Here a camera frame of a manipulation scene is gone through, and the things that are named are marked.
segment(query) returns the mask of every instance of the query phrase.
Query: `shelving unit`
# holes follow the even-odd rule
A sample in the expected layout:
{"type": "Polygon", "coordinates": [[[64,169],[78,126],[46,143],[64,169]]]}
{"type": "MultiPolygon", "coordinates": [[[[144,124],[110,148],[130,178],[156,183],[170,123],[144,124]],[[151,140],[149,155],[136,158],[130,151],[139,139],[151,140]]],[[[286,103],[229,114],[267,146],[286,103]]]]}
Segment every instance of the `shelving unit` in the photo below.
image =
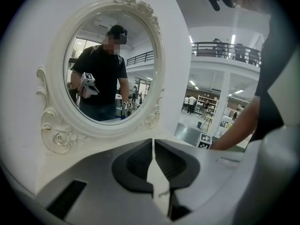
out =
{"type": "Polygon", "coordinates": [[[201,97],[200,95],[198,95],[195,113],[197,113],[197,114],[202,114],[202,111],[200,111],[200,108],[201,108],[201,106],[203,105],[203,103],[204,103],[206,100],[211,100],[211,101],[216,102],[216,103],[210,102],[210,105],[209,105],[209,107],[208,107],[208,111],[212,111],[212,112],[213,112],[213,115],[212,115],[212,116],[215,116],[215,113],[216,113],[216,110],[217,110],[217,106],[218,106],[219,100],[214,100],[214,99],[211,99],[211,98],[208,98],[208,97],[201,97]]]}

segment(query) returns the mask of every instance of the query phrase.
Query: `oval mirror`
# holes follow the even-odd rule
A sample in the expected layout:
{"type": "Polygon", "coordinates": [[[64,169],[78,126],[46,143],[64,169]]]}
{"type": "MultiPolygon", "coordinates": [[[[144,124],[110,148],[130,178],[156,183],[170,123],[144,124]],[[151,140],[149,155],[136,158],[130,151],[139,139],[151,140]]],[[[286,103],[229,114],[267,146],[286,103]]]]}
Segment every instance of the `oval mirror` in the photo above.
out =
{"type": "Polygon", "coordinates": [[[154,82],[150,37],[147,25],[126,11],[99,13],[80,26],[66,51],[64,82],[84,116],[113,125],[143,107],[154,82]]]}

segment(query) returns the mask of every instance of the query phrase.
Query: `metal railing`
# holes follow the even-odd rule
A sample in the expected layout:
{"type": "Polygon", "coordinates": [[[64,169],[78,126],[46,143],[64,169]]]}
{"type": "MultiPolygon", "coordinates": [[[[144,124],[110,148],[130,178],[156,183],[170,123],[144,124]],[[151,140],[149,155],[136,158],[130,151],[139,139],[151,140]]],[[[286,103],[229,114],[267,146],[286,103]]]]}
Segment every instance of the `metal railing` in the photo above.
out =
{"type": "Polygon", "coordinates": [[[242,44],[198,42],[192,44],[192,54],[197,57],[232,59],[259,67],[261,52],[242,44]]]}
{"type": "Polygon", "coordinates": [[[145,52],[145,53],[142,53],[142,54],[137,55],[135,57],[132,57],[130,59],[127,59],[126,66],[134,65],[134,64],[139,63],[139,62],[146,62],[146,61],[149,61],[149,60],[152,60],[152,59],[154,59],[153,51],[145,52]]]}

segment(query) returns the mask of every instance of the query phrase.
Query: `black slot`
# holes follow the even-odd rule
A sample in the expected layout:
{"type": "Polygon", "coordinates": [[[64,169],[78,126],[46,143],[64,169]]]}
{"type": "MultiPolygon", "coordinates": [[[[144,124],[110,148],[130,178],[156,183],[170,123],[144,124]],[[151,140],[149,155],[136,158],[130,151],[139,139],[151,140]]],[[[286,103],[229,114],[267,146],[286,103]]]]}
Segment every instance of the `black slot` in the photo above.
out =
{"type": "Polygon", "coordinates": [[[196,158],[168,145],[164,140],[155,140],[155,159],[170,183],[171,192],[189,187],[200,171],[196,158]]]}
{"type": "Polygon", "coordinates": [[[169,210],[168,210],[168,217],[175,221],[179,218],[184,217],[185,215],[189,214],[191,210],[186,208],[185,206],[181,206],[178,204],[176,195],[173,193],[170,194],[170,203],[169,203],[169,210]]]}
{"type": "Polygon", "coordinates": [[[85,182],[71,182],[70,185],[48,206],[47,211],[63,220],[85,186],[85,182]]]}
{"type": "Polygon", "coordinates": [[[151,161],[152,139],[148,139],[119,155],[112,163],[112,174],[127,190],[153,195],[153,185],[147,182],[151,161]]]}

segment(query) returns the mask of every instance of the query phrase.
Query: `white ornate mirror frame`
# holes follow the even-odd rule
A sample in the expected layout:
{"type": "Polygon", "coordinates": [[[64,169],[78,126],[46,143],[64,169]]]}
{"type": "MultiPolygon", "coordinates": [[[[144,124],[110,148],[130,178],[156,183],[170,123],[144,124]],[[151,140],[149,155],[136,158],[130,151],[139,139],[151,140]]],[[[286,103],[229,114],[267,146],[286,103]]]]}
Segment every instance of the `white ornate mirror frame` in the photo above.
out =
{"type": "Polygon", "coordinates": [[[120,136],[140,125],[151,129],[158,123],[158,100],[165,72],[165,53],[158,19],[153,13],[151,6],[142,1],[101,0],[83,7],[64,23],[52,43],[46,65],[37,70],[37,76],[43,81],[37,94],[42,94],[45,98],[41,133],[49,150],[54,153],[67,153],[80,137],[86,139],[120,136]],[[148,30],[153,47],[154,74],[147,102],[122,123],[104,125],[88,119],[70,100],[64,83],[63,63],[69,43],[82,24],[95,15],[109,11],[124,11],[142,21],[141,25],[148,30]]]}

